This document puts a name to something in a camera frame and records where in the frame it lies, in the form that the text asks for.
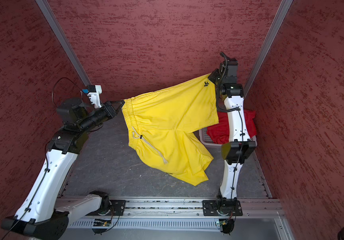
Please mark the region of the yellow shorts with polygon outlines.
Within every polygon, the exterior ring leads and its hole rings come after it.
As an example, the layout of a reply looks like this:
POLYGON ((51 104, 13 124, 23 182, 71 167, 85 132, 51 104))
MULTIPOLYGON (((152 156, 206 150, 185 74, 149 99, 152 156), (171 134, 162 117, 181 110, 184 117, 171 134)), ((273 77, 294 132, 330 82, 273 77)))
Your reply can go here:
POLYGON ((129 146, 147 166, 197 186, 213 160, 194 132, 218 124, 208 75, 125 100, 129 146))

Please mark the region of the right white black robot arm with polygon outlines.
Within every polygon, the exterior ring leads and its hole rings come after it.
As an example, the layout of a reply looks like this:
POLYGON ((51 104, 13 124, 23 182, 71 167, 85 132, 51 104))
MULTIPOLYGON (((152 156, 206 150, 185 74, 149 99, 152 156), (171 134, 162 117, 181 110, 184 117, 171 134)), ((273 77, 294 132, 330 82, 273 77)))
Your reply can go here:
POLYGON ((219 215, 231 216, 241 212, 236 190, 238 179, 245 160, 256 148, 256 141, 246 127, 243 86, 237 82, 238 61, 223 52, 220 55, 224 61, 208 77, 215 84, 216 109, 227 114, 229 124, 229 140, 221 146, 224 175, 216 210, 219 215))

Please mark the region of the white plastic laundry basket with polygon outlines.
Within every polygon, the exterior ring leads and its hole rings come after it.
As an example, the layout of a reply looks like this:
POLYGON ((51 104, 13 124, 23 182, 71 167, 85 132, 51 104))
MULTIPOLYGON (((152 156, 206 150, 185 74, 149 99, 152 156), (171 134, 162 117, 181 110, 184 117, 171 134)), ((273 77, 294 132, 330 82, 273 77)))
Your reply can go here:
MULTIPOLYGON (((238 137, 240 135, 241 140, 247 140, 247 142, 243 143, 245 146, 249 145, 250 148, 257 147, 256 136, 252 137, 251 139, 248 139, 250 135, 248 134, 248 131, 246 128, 242 128, 241 130, 232 130, 232 129, 229 129, 229 130, 230 130, 229 140, 232 140, 231 137, 238 137)), ((214 148, 214 147, 221 147, 224 145, 224 144, 214 143, 209 137, 209 135, 207 134, 207 128, 199 130, 199 138, 200 138, 201 143, 205 145, 206 147, 214 148)))

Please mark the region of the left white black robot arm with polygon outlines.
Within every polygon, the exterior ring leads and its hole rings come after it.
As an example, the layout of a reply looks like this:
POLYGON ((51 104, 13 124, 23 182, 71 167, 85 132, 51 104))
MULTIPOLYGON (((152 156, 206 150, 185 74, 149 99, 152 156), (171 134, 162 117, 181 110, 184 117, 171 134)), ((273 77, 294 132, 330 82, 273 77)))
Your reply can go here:
POLYGON ((92 191, 86 197, 63 207, 56 207, 58 195, 89 133, 113 119, 125 101, 107 101, 88 112, 89 104, 80 98, 67 99, 56 109, 63 126, 45 146, 44 165, 26 200, 17 212, 3 219, 1 227, 39 240, 58 240, 68 226, 78 219, 97 213, 100 216, 122 215, 115 210, 107 193, 92 191))

